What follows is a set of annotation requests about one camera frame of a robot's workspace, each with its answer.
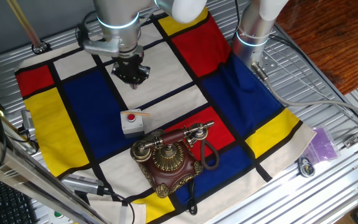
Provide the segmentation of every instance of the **keyboard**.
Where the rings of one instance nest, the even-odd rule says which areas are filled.
[[[34,210],[30,198],[0,182],[0,224],[33,224]]]

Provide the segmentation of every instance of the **blue square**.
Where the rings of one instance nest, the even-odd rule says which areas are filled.
[[[133,143],[121,128],[121,109],[100,71],[63,85],[97,159]]]
[[[208,165],[211,166],[214,163],[215,160],[212,160],[208,163]],[[200,175],[194,178],[196,186],[195,198],[198,198],[200,195],[211,190],[213,187],[246,169],[251,164],[251,159],[249,159],[240,146],[236,146],[221,154],[218,168],[215,170],[204,169]],[[190,198],[187,185],[180,187],[177,191],[175,191],[175,194],[182,205],[185,205]]]
[[[241,136],[249,134],[283,107],[233,54],[203,85]]]

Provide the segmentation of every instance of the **red button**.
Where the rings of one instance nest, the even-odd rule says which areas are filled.
[[[133,120],[135,120],[135,115],[129,114],[127,118],[128,118],[128,121],[133,121]]]

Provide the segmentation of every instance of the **wooden stick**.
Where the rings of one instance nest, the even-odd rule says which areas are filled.
[[[121,114],[133,114],[139,116],[151,116],[149,113],[140,113],[140,112],[130,112],[130,111],[122,111]]]

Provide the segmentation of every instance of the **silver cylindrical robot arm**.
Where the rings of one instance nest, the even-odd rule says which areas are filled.
[[[244,9],[233,43],[233,52],[251,68],[259,63],[269,34],[288,0],[252,0]]]
[[[206,0],[93,0],[106,42],[84,40],[80,45],[91,54],[115,58],[112,73],[136,89],[149,77],[150,67],[142,66],[139,11],[155,4],[181,23],[194,20]]]

